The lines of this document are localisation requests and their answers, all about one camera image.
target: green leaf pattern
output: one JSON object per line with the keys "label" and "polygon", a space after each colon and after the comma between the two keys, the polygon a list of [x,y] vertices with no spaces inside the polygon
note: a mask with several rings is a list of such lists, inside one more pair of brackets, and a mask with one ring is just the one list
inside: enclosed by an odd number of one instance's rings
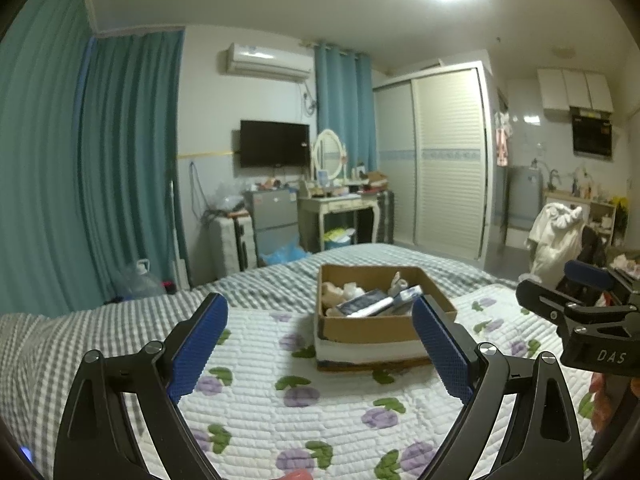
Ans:
{"label": "green leaf pattern", "polygon": [[218,380],[225,386],[231,386],[234,381],[234,375],[231,373],[231,370],[229,370],[229,368],[216,367],[209,370],[209,373],[216,376]]}
{"label": "green leaf pattern", "polygon": [[282,390],[286,390],[287,386],[290,388],[295,388],[296,386],[305,386],[307,384],[311,384],[309,379],[305,379],[304,377],[298,377],[296,375],[287,375],[278,379],[275,384],[276,390],[281,392]]}
{"label": "green leaf pattern", "polygon": [[301,358],[301,359],[313,359],[316,357],[316,346],[311,345],[306,348],[300,349],[291,354],[292,357]]}
{"label": "green leaf pattern", "polygon": [[211,434],[209,440],[213,443],[213,452],[221,454],[231,442],[231,433],[220,424],[211,424],[207,429]]}
{"label": "green leaf pattern", "polygon": [[220,334],[220,338],[218,339],[218,342],[216,344],[223,345],[225,341],[229,339],[230,335],[231,335],[231,330],[229,330],[228,328],[225,328],[222,331],[222,334]]}
{"label": "green leaf pattern", "polygon": [[527,351],[527,358],[533,357],[536,352],[540,350],[540,341],[532,339],[529,341],[529,350]]}
{"label": "green leaf pattern", "polygon": [[587,392],[580,400],[580,404],[578,404],[578,414],[583,418],[588,418],[589,420],[591,420],[591,417],[593,416],[592,397],[592,394]]}
{"label": "green leaf pattern", "polygon": [[489,321],[483,321],[482,323],[478,323],[475,327],[474,327],[474,332],[479,334],[482,332],[482,330],[484,330],[486,328],[486,326],[491,323],[491,320]]}
{"label": "green leaf pattern", "polygon": [[393,384],[396,380],[386,370],[373,370],[373,380],[378,384]]}
{"label": "green leaf pattern", "polygon": [[404,404],[395,397],[386,397],[385,399],[378,399],[373,401],[374,406],[384,406],[386,410],[394,410],[398,413],[406,413]]}
{"label": "green leaf pattern", "polygon": [[373,470],[376,478],[379,480],[400,480],[400,475],[397,473],[398,469],[400,469],[399,458],[400,452],[397,449],[386,453]]}
{"label": "green leaf pattern", "polygon": [[305,444],[305,447],[313,452],[311,458],[315,458],[318,461],[320,469],[327,469],[331,465],[331,460],[334,457],[334,448],[329,444],[319,440],[310,440]]}

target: air conditioner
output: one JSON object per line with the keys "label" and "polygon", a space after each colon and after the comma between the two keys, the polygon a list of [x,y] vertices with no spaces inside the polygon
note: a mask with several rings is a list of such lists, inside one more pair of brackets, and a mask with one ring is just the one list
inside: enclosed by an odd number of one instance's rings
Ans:
{"label": "air conditioner", "polygon": [[312,56],[274,48],[233,43],[227,56],[226,70],[231,74],[304,81],[314,69]]}

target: faucet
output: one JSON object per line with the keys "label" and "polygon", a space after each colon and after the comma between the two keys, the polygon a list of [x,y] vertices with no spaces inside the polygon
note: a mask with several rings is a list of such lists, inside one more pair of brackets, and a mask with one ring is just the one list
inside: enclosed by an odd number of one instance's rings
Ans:
{"label": "faucet", "polygon": [[558,180],[558,184],[562,185],[562,180],[560,179],[559,171],[555,169],[549,171],[549,181],[546,183],[546,188],[551,192],[557,189],[556,186],[554,185],[554,177],[556,177],[556,179]]}

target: ceiling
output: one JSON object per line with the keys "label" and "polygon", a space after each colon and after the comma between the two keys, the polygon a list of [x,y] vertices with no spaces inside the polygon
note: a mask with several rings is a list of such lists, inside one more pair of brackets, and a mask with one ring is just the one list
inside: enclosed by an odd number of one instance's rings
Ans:
{"label": "ceiling", "polygon": [[[102,32],[190,23],[254,28],[367,52],[386,70],[486,48],[502,78],[567,66],[611,81],[632,41],[609,0],[90,1]],[[576,56],[559,59],[553,46],[574,47]]]}

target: blue curtain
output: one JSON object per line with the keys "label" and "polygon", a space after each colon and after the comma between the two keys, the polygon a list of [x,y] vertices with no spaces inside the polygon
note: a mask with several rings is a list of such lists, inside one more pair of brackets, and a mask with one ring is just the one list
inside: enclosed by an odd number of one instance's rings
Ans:
{"label": "blue curtain", "polygon": [[318,133],[329,128],[345,144],[348,173],[359,162],[376,169],[376,120],[371,60],[365,54],[341,54],[336,46],[316,47]]}
{"label": "blue curtain", "polygon": [[103,301],[78,196],[83,0],[28,0],[0,43],[0,314]]}
{"label": "blue curtain", "polygon": [[90,251],[105,297],[139,258],[172,280],[169,182],[175,181],[183,31],[95,41],[80,118],[79,177]]}

